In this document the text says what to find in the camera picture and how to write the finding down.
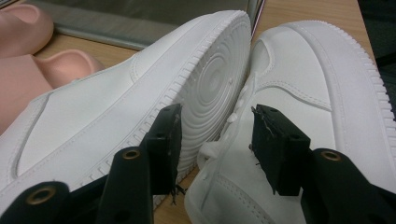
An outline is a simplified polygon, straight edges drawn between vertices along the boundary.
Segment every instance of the brass grommet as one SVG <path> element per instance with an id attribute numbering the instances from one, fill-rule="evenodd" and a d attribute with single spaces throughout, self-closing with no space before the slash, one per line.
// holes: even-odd
<path id="1" fill-rule="evenodd" d="M 332 152 L 332 151 L 322 151 L 320 153 L 320 155 L 329 161 L 340 161 L 341 160 L 340 155 L 338 155 L 337 153 Z"/>
<path id="2" fill-rule="evenodd" d="M 124 153 L 122 153 L 122 157 L 125 160 L 134 160 L 134 159 L 138 158 L 139 156 L 140 156 L 140 151 L 136 150 L 136 149 L 124 151 Z"/>
<path id="3" fill-rule="evenodd" d="M 48 201 L 55 195 L 56 188 L 53 186 L 45 186 L 36 190 L 27 197 L 26 202 L 31 205 L 37 205 Z"/>

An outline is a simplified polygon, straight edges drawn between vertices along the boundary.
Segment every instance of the glass surface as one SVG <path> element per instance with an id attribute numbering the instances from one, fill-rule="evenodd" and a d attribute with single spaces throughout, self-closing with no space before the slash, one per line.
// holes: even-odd
<path id="1" fill-rule="evenodd" d="M 143 49 L 186 21 L 220 10 L 257 13 L 251 0 L 29 0 L 48 12 L 58 32 Z"/>

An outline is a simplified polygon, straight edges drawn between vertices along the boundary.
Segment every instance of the pink slide sandal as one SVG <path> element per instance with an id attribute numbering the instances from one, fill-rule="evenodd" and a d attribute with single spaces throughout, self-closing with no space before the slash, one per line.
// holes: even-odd
<path id="1" fill-rule="evenodd" d="M 34 54 L 52 37 L 53 22 L 32 5 L 15 5 L 0 10 L 0 58 Z"/>
<path id="2" fill-rule="evenodd" d="M 91 55 L 76 49 L 48 59 L 32 55 L 0 59 L 0 67 L 0 135 L 38 95 L 104 69 Z"/>

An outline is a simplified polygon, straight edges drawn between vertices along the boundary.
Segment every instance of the wooden surface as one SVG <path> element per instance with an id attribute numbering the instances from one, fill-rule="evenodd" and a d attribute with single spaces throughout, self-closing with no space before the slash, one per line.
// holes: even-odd
<path id="1" fill-rule="evenodd" d="M 365 48 L 372 59 L 374 58 L 357 0 L 266 0 L 253 41 L 261 32 L 269 28 L 284 22 L 302 20 L 326 21 L 342 28 Z M 102 62 L 105 67 L 120 63 L 136 53 L 131 49 L 54 34 L 48 45 L 35 56 L 47 58 L 65 49 L 84 50 Z M 181 186 L 187 188 L 197 172 L 197 168 L 194 169 L 182 181 Z M 171 205 L 171 197 L 165 198 L 154 213 L 155 223 L 190 223 L 184 210 L 183 200 L 184 196 L 180 195 L 177 197 L 177 205 Z"/>

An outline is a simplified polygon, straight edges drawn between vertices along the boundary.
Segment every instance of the white sneaker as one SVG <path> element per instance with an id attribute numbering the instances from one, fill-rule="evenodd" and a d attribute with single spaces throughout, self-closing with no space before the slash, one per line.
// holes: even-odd
<path id="1" fill-rule="evenodd" d="M 106 175 L 113 155 L 138 146 L 159 110 L 175 103 L 183 105 L 180 180 L 233 111 L 250 39 L 245 12 L 206 15 L 123 63 L 34 99 L 0 136 L 0 214 L 37 183 L 74 190 Z"/>
<path id="2" fill-rule="evenodd" d="M 389 98 L 351 36 L 325 22 L 287 23 L 264 32 L 250 60 L 228 127 L 198 154 L 201 171 L 185 199 L 193 223 L 305 223 L 300 198 L 274 195 L 248 148 L 256 104 L 281 111 L 311 139 L 311 149 L 341 151 L 371 183 L 396 192 Z"/>

